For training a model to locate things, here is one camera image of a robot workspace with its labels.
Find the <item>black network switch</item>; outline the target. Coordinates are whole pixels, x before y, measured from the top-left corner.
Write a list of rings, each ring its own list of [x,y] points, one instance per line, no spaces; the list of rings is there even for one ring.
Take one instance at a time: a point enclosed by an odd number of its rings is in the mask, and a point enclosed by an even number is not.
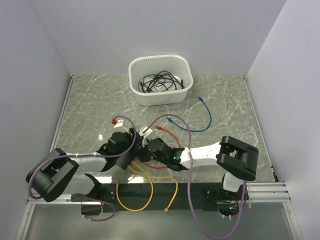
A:
[[[134,161],[136,158],[140,157],[140,153],[138,150],[131,149],[127,153],[121,155],[117,160],[116,164],[123,170],[125,170],[128,165],[131,164],[132,161]]]

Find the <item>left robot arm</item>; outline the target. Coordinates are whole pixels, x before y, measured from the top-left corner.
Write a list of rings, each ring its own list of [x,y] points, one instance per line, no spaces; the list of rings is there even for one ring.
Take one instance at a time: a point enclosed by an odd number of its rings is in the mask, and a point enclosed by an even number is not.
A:
[[[89,201],[100,197],[100,182],[90,172],[106,172],[117,160],[131,153],[137,132],[114,132],[108,142],[97,151],[86,154],[66,153],[53,149],[26,176],[29,197],[46,202],[56,200],[63,193],[81,194]]]

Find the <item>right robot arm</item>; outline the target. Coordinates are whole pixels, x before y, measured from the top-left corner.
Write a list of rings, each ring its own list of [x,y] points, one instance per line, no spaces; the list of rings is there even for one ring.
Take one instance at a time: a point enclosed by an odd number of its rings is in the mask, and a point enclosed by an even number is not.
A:
[[[237,195],[244,181],[256,179],[259,150],[231,136],[223,136],[220,142],[191,149],[170,147],[157,137],[148,139],[145,147],[148,160],[156,160],[177,172],[194,167],[222,167],[227,173],[222,177],[220,195],[226,200]]]

